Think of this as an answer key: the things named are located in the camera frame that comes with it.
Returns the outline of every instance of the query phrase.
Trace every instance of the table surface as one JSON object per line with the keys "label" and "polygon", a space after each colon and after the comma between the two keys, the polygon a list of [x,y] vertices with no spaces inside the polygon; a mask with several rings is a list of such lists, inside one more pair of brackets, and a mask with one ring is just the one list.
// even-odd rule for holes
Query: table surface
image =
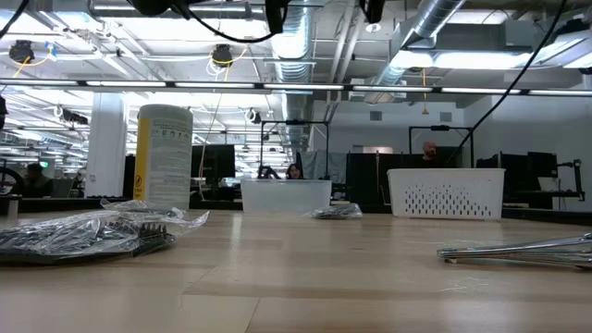
{"label": "table surface", "polygon": [[[63,215],[23,215],[18,223]],[[592,274],[491,260],[447,264],[436,249],[589,231],[518,220],[326,221],[213,211],[205,225],[159,253],[96,265],[0,268],[0,328],[582,333],[592,325]]]}

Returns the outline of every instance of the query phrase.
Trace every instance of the ceiling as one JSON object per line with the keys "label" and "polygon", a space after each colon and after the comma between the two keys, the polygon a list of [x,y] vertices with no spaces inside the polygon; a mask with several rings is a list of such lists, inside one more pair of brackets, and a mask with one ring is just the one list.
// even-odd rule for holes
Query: ceiling
{"label": "ceiling", "polygon": [[[500,25],[508,19],[538,21],[544,29],[543,19],[552,14],[553,8],[560,1],[467,1],[449,21],[449,24],[481,24]],[[194,20],[182,18],[138,18],[121,17],[116,10],[102,10],[103,16],[93,18],[86,2],[73,6],[69,1],[54,1],[61,5],[60,11],[42,13],[26,11],[12,26],[10,33],[0,41],[0,77],[11,78],[19,71],[19,64],[14,63],[7,55],[8,49],[16,40],[33,41],[35,53],[34,67],[24,67],[18,74],[22,79],[71,79],[71,80],[228,80],[270,82],[276,80],[276,68],[272,43],[258,44],[229,43],[215,36]],[[101,0],[95,4],[121,5],[122,0]],[[349,4],[347,0],[309,1],[314,11],[313,52],[308,59],[313,67],[313,82],[325,83],[329,79],[333,57],[338,45],[339,33],[348,31],[345,48],[353,38],[356,27],[357,8],[353,12],[351,22],[344,23],[344,14]],[[387,1],[380,22],[381,29],[368,32],[362,29],[357,41],[353,44],[352,57],[344,81],[351,79],[371,80],[392,58],[390,40],[393,30],[399,22],[415,15],[419,1]],[[569,9],[573,13],[585,13],[589,1],[569,1]],[[0,9],[0,26],[12,16],[8,8]],[[267,27],[262,21],[239,19],[208,19],[210,24],[227,34],[244,37],[245,34],[262,36]],[[533,25],[533,34],[537,33]],[[231,53],[238,58],[228,72],[213,72],[210,67],[210,52],[216,44],[229,43]],[[518,70],[486,70],[486,69],[451,69],[426,68],[407,70],[403,80],[408,85],[438,85],[455,87],[505,87]],[[523,86],[541,88],[569,88],[580,80],[577,69],[541,67],[528,73],[522,80]],[[25,87],[7,87],[3,92],[7,99],[9,116],[7,124],[25,127],[67,128],[70,125],[56,117],[56,106],[80,113],[92,121],[93,92],[35,90]],[[166,103],[190,107],[194,114],[193,126],[198,130],[207,130],[212,122],[212,114],[216,110],[220,94],[188,93],[188,92],[127,92],[122,94],[130,111],[130,128],[136,126],[135,118],[142,105],[150,103]],[[463,95],[434,95],[429,102],[434,108],[458,110],[459,102],[470,99]],[[359,110],[372,111],[382,109],[400,110],[405,114],[405,123],[414,124],[421,116],[424,96],[409,94],[398,102],[405,104],[369,106],[360,102],[349,102],[344,96],[336,108],[333,117],[334,126],[353,127],[361,121],[367,122],[367,114]],[[259,130],[245,120],[245,112],[259,111],[263,118],[283,120],[280,94],[230,94],[222,95],[220,107],[213,122],[215,130]],[[326,98],[314,102],[314,119],[322,120],[326,110]],[[401,118],[390,120],[386,117],[379,126],[401,124]],[[279,134],[285,130],[280,126]],[[37,144],[42,138],[44,142],[62,145],[69,144],[79,147],[85,154],[88,146],[88,130],[80,131],[31,131],[29,135],[21,133],[5,133],[5,142],[14,144]],[[283,135],[272,135],[268,144],[279,146]],[[135,148],[135,135],[129,134],[129,151]],[[196,137],[196,142],[204,138]],[[236,144],[257,143],[259,135],[218,135],[208,138],[211,143],[235,142]]]}

